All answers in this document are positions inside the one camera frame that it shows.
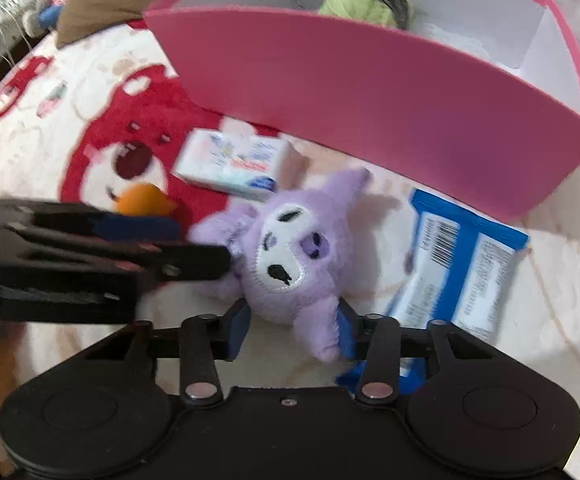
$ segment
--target orange toy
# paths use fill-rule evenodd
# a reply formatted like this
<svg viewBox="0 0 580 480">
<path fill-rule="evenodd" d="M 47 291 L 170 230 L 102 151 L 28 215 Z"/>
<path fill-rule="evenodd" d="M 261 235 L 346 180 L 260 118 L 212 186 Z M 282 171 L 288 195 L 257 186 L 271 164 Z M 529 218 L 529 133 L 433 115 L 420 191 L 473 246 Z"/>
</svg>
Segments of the orange toy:
<svg viewBox="0 0 580 480">
<path fill-rule="evenodd" d="M 116 200 L 116 212 L 125 216 L 170 216 L 177 204 L 154 184 L 139 182 Z"/>
</svg>

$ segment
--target green yarn ball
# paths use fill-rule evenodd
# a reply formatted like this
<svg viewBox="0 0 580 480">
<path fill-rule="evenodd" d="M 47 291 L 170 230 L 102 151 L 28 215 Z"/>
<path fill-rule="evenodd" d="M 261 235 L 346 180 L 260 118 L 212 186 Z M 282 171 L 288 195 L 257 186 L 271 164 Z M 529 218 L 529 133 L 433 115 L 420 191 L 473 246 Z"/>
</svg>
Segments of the green yarn ball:
<svg viewBox="0 0 580 480">
<path fill-rule="evenodd" d="M 397 27 L 392 11 L 379 0 L 324 0 L 321 16 L 338 16 L 384 27 Z"/>
</svg>

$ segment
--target blue and white package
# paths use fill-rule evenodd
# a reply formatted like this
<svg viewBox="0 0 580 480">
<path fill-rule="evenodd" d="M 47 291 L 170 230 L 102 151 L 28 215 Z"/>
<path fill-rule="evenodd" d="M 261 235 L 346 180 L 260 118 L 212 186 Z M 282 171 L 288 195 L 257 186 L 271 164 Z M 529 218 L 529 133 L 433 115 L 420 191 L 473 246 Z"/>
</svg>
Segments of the blue and white package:
<svg viewBox="0 0 580 480">
<path fill-rule="evenodd" d="M 528 236 L 420 189 L 410 203 L 419 214 L 412 273 L 386 315 L 407 328 L 443 319 L 490 342 L 515 253 L 525 248 Z M 356 367 L 337 382 L 351 387 L 361 370 Z M 400 375 L 400 392 L 411 393 L 424 381 L 424 360 L 402 359 Z"/>
</svg>

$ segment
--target pink box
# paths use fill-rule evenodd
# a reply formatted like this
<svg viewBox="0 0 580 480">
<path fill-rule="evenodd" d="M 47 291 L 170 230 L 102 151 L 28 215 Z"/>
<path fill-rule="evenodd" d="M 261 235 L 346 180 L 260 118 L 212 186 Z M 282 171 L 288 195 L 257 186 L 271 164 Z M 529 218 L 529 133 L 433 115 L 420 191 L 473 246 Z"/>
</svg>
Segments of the pink box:
<svg viewBox="0 0 580 480">
<path fill-rule="evenodd" d="M 500 220 L 580 164 L 580 51 L 553 0 L 411 0 L 413 32 L 307 10 L 322 1 L 158 0 L 145 19 L 199 105 Z"/>
</svg>

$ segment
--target purple plush toy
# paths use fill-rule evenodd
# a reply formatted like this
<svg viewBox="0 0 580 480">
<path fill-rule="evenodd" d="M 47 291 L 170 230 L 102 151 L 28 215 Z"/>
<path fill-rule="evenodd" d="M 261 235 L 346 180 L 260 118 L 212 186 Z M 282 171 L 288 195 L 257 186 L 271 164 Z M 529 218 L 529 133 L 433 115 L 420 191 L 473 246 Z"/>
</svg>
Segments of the purple plush toy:
<svg viewBox="0 0 580 480">
<path fill-rule="evenodd" d="M 252 311 L 293 324 L 296 338 L 317 359 L 339 356 L 337 305 L 352 264 L 348 211 L 368 182 L 366 168 L 332 174 L 321 189 L 280 192 L 262 211 L 240 203 L 190 229 L 192 242 L 221 244 L 232 272 L 208 291 Z"/>
</svg>

